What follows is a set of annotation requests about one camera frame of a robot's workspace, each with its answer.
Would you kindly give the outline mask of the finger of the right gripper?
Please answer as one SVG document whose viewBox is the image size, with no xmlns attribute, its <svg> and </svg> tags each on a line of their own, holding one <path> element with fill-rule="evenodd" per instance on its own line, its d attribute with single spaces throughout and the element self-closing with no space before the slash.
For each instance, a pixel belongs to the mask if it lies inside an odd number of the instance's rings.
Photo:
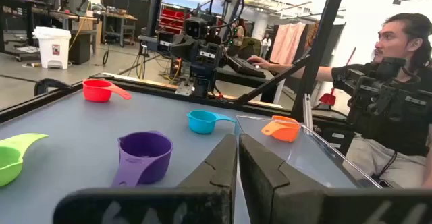
<svg viewBox="0 0 432 224">
<path fill-rule="evenodd" d="M 182 47 L 183 47 L 182 58 L 188 62 L 191 62 L 193 60 L 192 56 L 194 55 L 193 54 L 194 39 L 190 37 L 186 38 L 184 40 Z"/>
<path fill-rule="evenodd" d="M 174 36 L 170 45 L 170 53 L 177 58 L 182 58 L 182 40 L 183 36 Z"/>
</svg>

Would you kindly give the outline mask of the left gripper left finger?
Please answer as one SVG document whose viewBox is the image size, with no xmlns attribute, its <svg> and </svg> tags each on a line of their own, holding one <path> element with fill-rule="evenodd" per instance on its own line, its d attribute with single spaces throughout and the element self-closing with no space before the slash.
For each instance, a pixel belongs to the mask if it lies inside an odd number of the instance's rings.
<svg viewBox="0 0 432 224">
<path fill-rule="evenodd" d="M 232 224 L 237 140 L 227 134 L 176 187 L 87 188 L 68 194 L 53 224 Z"/>
</svg>

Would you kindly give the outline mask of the orange measuring cup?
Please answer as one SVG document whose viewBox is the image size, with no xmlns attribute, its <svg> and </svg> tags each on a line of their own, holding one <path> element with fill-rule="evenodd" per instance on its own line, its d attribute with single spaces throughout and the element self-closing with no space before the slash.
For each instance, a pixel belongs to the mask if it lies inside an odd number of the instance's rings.
<svg viewBox="0 0 432 224">
<path fill-rule="evenodd" d="M 283 142 L 293 142 L 297 139 L 300 131 L 300 124 L 292 118 L 274 115 L 272 122 L 269 122 L 261 129 L 266 136 L 272 136 Z"/>
</svg>

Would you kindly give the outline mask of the clear plastic rectangular basket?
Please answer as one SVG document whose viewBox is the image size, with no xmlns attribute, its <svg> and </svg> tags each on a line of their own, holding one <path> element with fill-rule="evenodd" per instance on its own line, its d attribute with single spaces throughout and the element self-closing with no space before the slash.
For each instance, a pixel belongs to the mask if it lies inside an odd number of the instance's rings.
<svg viewBox="0 0 432 224">
<path fill-rule="evenodd" d="M 266 136 L 261 129 L 272 118 L 237 115 L 238 131 L 248 134 L 287 164 L 330 188 L 379 188 L 380 185 L 353 165 L 318 134 L 300 124 L 297 139 L 283 142 Z"/>
</svg>

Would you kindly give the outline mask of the teal measuring cup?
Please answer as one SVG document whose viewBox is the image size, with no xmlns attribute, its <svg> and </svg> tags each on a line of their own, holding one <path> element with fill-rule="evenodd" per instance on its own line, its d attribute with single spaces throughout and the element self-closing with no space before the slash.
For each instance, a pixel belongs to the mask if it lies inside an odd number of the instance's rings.
<svg viewBox="0 0 432 224">
<path fill-rule="evenodd" d="M 197 134 L 211 134 L 217 121 L 235 122 L 231 117 L 205 110 L 193 110 L 187 114 L 189 128 Z"/>
</svg>

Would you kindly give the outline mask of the purple measuring cup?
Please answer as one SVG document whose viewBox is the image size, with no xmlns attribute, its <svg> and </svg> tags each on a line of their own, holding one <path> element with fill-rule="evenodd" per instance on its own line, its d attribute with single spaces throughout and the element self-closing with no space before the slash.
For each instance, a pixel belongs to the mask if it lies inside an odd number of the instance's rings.
<svg viewBox="0 0 432 224">
<path fill-rule="evenodd" d="M 112 186 L 152 184 L 167 173 L 173 142 L 158 131 L 134 132 L 118 138 L 119 166 Z"/>
</svg>

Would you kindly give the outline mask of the red measuring cup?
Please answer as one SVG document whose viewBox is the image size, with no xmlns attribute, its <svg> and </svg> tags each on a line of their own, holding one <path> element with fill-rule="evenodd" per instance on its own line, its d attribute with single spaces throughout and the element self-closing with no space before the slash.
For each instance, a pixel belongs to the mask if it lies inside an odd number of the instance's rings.
<svg viewBox="0 0 432 224">
<path fill-rule="evenodd" d="M 105 103 L 110 100 L 112 93 L 118 94 L 126 100 L 132 98 L 129 92 L 108 80 L 87 79 L 82 82 L 82 85 L 84 98 L 88 101 Z"/>
</svg>

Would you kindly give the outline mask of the green measuring cup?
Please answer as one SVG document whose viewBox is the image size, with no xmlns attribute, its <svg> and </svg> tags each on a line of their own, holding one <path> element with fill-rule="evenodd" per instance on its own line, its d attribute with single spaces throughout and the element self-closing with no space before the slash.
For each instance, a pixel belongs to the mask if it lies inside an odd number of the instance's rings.
<svg viewBox="0 0 432 224">
<path fill-rule="evenodd" d="M 25 133 L 0 140 L 0 187 L 19 176 L 27 149 L 34 142 L 47 137 L 46 134 Z"/>
</svg>

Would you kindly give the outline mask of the red storage bin rack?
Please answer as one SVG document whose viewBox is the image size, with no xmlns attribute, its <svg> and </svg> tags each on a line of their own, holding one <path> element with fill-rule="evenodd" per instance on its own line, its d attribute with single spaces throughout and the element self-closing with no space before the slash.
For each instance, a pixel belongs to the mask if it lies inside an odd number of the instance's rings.
<svg viewBox="0 0 432 224">
<path fill-rule="evenodd" d="M 158 31 L 167 31 L 174 34 L 181 34 L 184 29 L 184 22 L 190 17 L 188 12 L 176 11 L 164 8 L 159 16 Z"/>
</svg>

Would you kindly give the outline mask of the black keyboard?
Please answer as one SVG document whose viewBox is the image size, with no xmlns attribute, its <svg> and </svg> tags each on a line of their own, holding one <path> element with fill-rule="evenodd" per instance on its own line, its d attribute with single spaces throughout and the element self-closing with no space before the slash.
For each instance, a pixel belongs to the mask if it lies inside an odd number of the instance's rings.
<svg viewBox="0 0 432 224">
<path fill-rule="evenodd" d="M 246 76 L 254 76 L 258 78 L 266 78 L 264 72 L 260 69 L 257 69 L 255 66 L 250 64 L 244 59 L 239 57 L 227 57 L 227 64 L 237 73 L 243 74 Z"/>
</svg>

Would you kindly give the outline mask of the person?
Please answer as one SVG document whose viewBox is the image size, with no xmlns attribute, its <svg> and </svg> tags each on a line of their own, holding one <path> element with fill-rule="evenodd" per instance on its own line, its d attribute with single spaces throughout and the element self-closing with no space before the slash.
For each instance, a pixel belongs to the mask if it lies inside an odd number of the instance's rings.
<svg viewBox="0 0 432 224">
<path fill-rule="evenodd" d="M 388 18 L 372 62 L 320 67 L 316 80 L 354 87 L 346 158 L 392 187 L 432 188 L 432 23 L 420 13 Z"/>
<path fill-rule="evenodd" d="M 263 39 L 261 40 L 261 52 L 260 57 L 265 59 L 267 56 L 267 52 L 271 46 L 271 37 L 268 32 L 265 33 Z"/>
</svg>

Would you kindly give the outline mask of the metal workbench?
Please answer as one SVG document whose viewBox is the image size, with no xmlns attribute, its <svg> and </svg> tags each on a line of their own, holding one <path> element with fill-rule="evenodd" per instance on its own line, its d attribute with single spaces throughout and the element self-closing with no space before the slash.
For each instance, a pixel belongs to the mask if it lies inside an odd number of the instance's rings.
<svg viewBox="0 0 432 224">
<path fill-rule="evenodd" d="M 135 44 L 137 18 L 129 14 L 102 13 L 101 42 L 103 44 L 124 45 Z"/>
</svg>

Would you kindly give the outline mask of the pink hanging cloth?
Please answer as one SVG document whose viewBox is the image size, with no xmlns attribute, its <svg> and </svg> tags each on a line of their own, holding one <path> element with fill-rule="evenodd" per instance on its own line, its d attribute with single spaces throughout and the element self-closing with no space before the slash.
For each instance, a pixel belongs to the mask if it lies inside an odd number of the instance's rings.
<svg viewBox="0 0 432 224">
<path fill-rule="evenodd" d="M 270 61 L 280 65 L 292 64 L 305 26 L 302 22 L 279 26 Z"/>
</svg>

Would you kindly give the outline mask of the red dustpan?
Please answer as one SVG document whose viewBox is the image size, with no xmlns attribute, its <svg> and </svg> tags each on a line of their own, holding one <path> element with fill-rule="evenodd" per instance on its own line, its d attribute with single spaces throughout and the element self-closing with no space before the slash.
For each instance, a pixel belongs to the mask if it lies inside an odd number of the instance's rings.
<svg viewBox="0 0 432 224">
<path fill-rule="evenodd" d="M 350 63 L 350 61 L 352 60 L 352 57 L 354 56 L 356 52 L 356 47 L 353 48 L 351 55 L 349 57 L 349 59 L 346 62 L 346 65 L 348 65 Z M 324 105 L 328 105 L 329 107 L 332 107 L 335 105 L 335 100 L 336 100 L 336 96 L 334 95 L 335 92 L 335 88 L 332 87 L 331 88 L 331 92 L 330 93 L 325 93 L 320 99 L 320 103 L 324 104 Z"/>
</svg>

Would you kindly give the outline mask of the white pedal trash bin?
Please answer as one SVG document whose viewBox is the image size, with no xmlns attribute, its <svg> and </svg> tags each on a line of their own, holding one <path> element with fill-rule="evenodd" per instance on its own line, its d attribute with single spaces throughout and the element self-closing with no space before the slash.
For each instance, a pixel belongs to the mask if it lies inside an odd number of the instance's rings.
<svg viewBox="0 0 432 224">
<path fill-rule="evenodd" d="M 41 66 L 67 69 L 70 39 L 69 30 L 37 26 L 33 35 L 38 39 Z"/>
</svg>

